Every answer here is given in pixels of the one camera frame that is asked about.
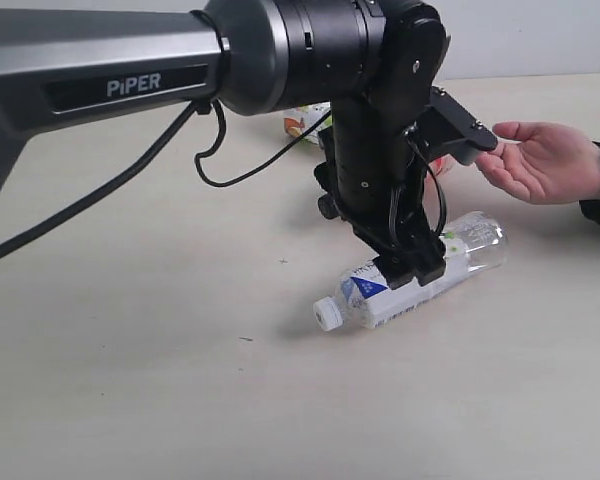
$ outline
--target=plastic water bottle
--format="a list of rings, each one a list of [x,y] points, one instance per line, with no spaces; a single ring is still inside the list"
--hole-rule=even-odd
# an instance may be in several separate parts
[[[329,332],[345,322],[354,322],[369,329],[377,328],[506,260],[505,232],[483,212],[472,212],[449,223],[442,241],[447,247],[445,274],[424,287],[414,279],[391,290],[373,261],[347,271],[335,294],[314,305],[320,327]]]

